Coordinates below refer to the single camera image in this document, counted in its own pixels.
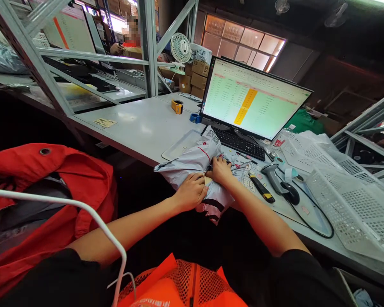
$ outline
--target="yellow tape measure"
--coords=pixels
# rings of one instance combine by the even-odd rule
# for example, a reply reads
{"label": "yellow tape measure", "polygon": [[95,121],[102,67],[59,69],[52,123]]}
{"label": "yellow tape measure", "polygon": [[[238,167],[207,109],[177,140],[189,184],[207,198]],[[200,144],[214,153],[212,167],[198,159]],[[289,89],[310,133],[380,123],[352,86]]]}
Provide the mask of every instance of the yellow tape measure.
{"label": "yellow tape measure", "polygon": [[183,111],[183,102],[180,100],[172,100],[172,109],[174,109],[176,114],[182,114]]}

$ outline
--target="grey plastic bag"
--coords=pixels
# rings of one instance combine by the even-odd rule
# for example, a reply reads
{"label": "grey plastic bag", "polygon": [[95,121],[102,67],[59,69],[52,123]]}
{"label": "grey plastic bag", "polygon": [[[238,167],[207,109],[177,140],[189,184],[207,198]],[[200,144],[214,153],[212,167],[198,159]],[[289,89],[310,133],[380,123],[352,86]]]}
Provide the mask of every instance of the grey plastic bag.
{"label": "grey plastic bag", "polygon": [[[154,171],[161,173],[175,190],[191,173],[205,173],[214,156],[223,155],[226,160],[232,162],[232,174],[240,181],[244,174],[245,166],[249,159],[241,156],[229,157],[221,149],[221,142],[208,126],[205,133],[198,139],[195,146],[185,151],[180,157],[169,162],[157,165]],[[234,199],[229,192],[215,181],[208,180],[208,194],[202,203],[196,208],[198,212],[206,212],[206,216],[216,225],[223,212],[232,204]]]}
{"label": "grey plastic bag", "polygon": [[24,66],[17,53],[0,43],[0,73],[28,75],[29,70]]}

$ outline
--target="metal shelving rack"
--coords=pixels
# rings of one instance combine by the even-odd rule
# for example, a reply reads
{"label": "metal shelving rack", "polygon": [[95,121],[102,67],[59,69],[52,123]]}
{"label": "metal shelving rack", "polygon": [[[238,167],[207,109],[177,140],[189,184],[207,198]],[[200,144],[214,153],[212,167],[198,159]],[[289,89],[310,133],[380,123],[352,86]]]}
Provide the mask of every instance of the metal shelving rack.
{"label": "metal shelving rack", "polygon": [[[358,118],[331,137],[334,145],[339,149],[345,148],[345,153],[352,156],[355,142],[367,146],[372,151],[384,157],[384,148],[366,139],[377,132],[384,131],[384,127],[378,127],[384,121],[384,98],[365,110]],[[363,165],[367,169],[380,170],[374,174],[384,182],[384,165]]]}
{"label": "metal shelving rack", "polygon": [[138,0],[138,14],[141,28],[141,42],[143,59],[118,57],[113,55],[100,55],[91,52],[79,52],[57,48],[38,48],[33,44],[32,38],[40,32],[49,20],[52,20],[71,0],[47,0],[32,10],[25,20],[20,20],[13,6],[18,3],[9,0],[0,0],[0,30],[7,37],[9,43],[19,54],[26,67],[37,81],[44,93],[53,104],[55,111],[60,114],[63,123],[69,128],[81,145],[85,146],[85,137],[72,124],[70,118],[74,111],[64,98],[52,73],[61,76],[68,81],[85,88],[86,90],[110,101],[120,104],[103,93],[88,87],[77,79],[70,77],[60,70],[46,64],[42,56],[54,56],[63,58],[76,58],[93,61],[109,61],[128,64],[139,64],[144,66],[146,97],[158,96],[158,66],[174,67],[174,64],[157,62],[158,55],[169,42],[173,34],[178,30],[184,19],[188,17],[189,38],[195,32],[196,14],[198,11],[198,0],[189,0],[172,25],[168,28],[161,40],[156,43],[155,34],[155,6],[154,0]]}

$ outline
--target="computer mouse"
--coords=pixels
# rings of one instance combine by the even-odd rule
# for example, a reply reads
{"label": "computer mouse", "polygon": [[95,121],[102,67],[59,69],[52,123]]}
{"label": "computer mouse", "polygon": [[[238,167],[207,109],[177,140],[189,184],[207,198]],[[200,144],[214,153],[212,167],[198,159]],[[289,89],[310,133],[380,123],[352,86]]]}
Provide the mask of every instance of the computer mouse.
{"label": "computer mouse", "polygon": [[287,201],[291,202],[292,205],[298,205],[300,202],[300,196],[294,186],[289,185],[287,182],[281,182],[280,185],[289,191],[289,193],[284,193],[283,197]]}

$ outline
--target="spreadsheet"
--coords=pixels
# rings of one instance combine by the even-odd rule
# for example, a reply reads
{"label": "spreadsheet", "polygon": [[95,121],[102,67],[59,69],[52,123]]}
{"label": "spreadsheet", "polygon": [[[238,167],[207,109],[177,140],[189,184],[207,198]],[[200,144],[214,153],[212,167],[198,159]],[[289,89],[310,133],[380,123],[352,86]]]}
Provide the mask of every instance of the spreadsheet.
{"label": "spreadsheet", "polygon": [[273,139],[311,92],[216,59],[203,114]]}

